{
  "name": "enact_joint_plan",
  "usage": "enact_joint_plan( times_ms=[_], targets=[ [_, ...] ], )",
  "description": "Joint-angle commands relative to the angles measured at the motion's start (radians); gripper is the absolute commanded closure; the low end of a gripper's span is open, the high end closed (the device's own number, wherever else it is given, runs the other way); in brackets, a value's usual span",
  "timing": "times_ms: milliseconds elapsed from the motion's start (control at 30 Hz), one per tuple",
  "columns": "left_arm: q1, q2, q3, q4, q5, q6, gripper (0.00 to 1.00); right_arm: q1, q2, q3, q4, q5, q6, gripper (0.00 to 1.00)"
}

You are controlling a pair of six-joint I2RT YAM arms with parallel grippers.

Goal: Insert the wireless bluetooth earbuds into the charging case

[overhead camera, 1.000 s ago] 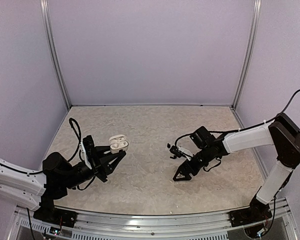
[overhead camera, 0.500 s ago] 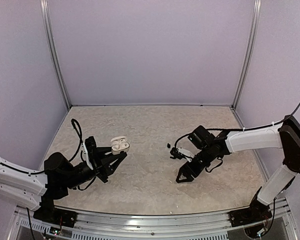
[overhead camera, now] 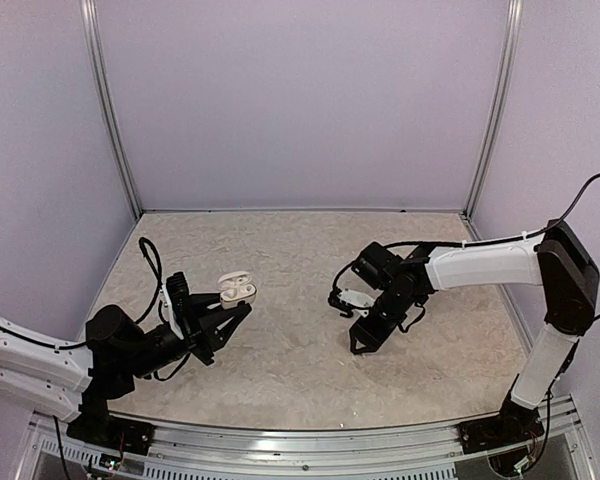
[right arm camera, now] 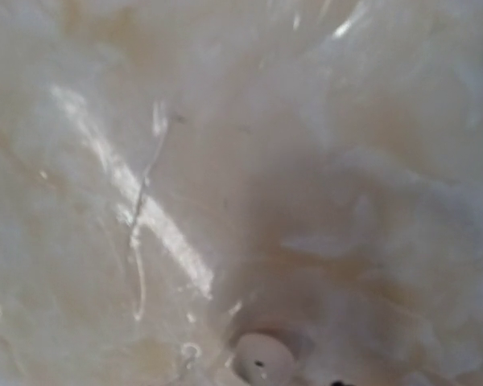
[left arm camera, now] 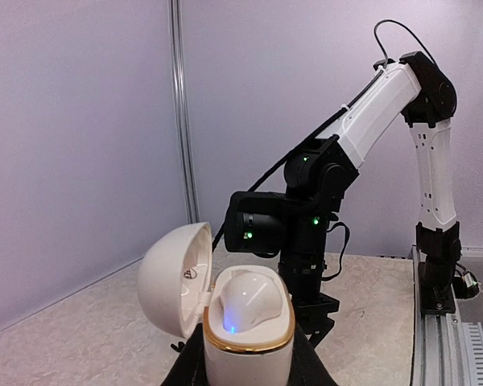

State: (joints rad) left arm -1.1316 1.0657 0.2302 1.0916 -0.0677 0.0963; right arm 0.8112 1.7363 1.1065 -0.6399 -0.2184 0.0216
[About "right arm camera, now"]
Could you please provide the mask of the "white earbud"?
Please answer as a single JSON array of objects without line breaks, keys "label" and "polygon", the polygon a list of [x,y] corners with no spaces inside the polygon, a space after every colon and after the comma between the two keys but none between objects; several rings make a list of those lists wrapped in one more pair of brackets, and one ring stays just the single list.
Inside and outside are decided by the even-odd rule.
[{"label": "white earbud", "polygon": [[287,385],[295,365],[289,347],[266,334],[243,334],[233,351],[233,370],[248,385]]}]

